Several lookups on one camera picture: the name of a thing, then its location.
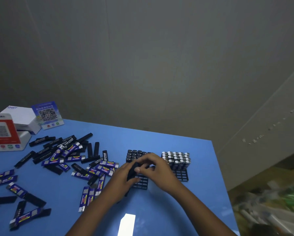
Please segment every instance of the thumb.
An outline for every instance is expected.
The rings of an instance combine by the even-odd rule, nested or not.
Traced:
[[[146,168],[143,168],[143,167],[136,167],[134,169],[134,171],[137,173],[137,174],[143,174],[144,176],[148,177],[148,178],[152,178],[152,172],[154,171],[154,168],[153,167],[150,167],[148,169]]]
[[[138,182],[140,182],[140,178],[135,177],[135,178],[130,179],[130,180],[127,182],[127,184],[129,184],[129,185],[132,186],[133,184],[138,183]]]

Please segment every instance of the person's left hand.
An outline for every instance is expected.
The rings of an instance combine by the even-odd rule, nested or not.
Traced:
[[[109,203],[115,204],[119,202],[131,186],[140,181],[139,178],[132,178],[127,181],[127,175],[133,164],[136,160],[131,163],[125,163],[120,168],[118,168],[111,177],[110,181],[102,190],[99,196],[103,197],[105,200],[108,200]]]

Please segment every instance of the person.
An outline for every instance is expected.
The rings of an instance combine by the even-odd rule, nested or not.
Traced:
[[[136,173],[145,175],[176,199],[199,235],[236,235],[176,178],[164,159],[149,153],[118,168],[101,194],[86,207],[66,236],[79,236],[80,232],[83,236],[91,236],[94,233],[107,211],[124,197],[133,184],[140,181],[139,178],[127,181],[128,172],[135,162],[142,164],[135,168]]]

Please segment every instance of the tabletop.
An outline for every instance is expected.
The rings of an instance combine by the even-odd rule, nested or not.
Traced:
[[[100,142],[99,154],[102,155],[102,151],[107,150],[109,160],[120,165],[125,163],[129,149],[154,152],[157,155],[162,151],[189,152],[192,160],[187,169],[189,181],[183,184],[231,230],[238,231],[211,141],[73,120],[64,122],[65,125],[40,130],[31,137],[30,142],[46,135],[56,138],[75,135],[78,139],[92,132],[93,136],[88,139],[92,147],[95,142]],[[34,147],[27,145],[23,151],[0,152],[0,172],[14,169],[13,166],[30,151],[38,152],[42,149],[43,145],[40,144]],[[89,163],[77,164],[86,168]],[[78,208],[82,190],[87,186],[86,180],[71,176],[72,171],[73,169],[63,172],[59,176],[40,164],[35,165],[32,160],[16,169],[15,175],[19,176],[17,184],[47,202],[44,208],[52,208],[52,212],[48,217],[34,219],[20,226],[17,231],[10,232],[9,222],[13,219],[21,199],[18,198],[13,204],[0,205],[0,235],[65,235],[80,216]],[[0,197],[2,196],[14,194],[4,185],[0,186]],[[27,203],[25,213],[35,208],[36,206]],[[134,236],[197,235],[180,205],[151,180],[147,190],[133,188],[127,197],[115,204],[94,235],[118,235],[120,222],[125,214],[134,221]]]

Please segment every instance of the hand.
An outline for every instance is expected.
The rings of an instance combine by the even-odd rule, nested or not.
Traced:
[[[140,181],[139,178],[132,178],[127,181],[127,175],[135,161],[131,163],[125,163],[118,168],[111,177],[110,181],[102,190],[99,196],[109,201],[111,204],[119,202],[131,186]]]
[[[143,163],[141,167],[136,167],[137,174],[141,173],[151,179],[160,189],[172,194],[182,184],[173,174],[168,163],[154,153],[149,153],[138,158],[138,163]],[[155,167],[145,169],[150,164]]]

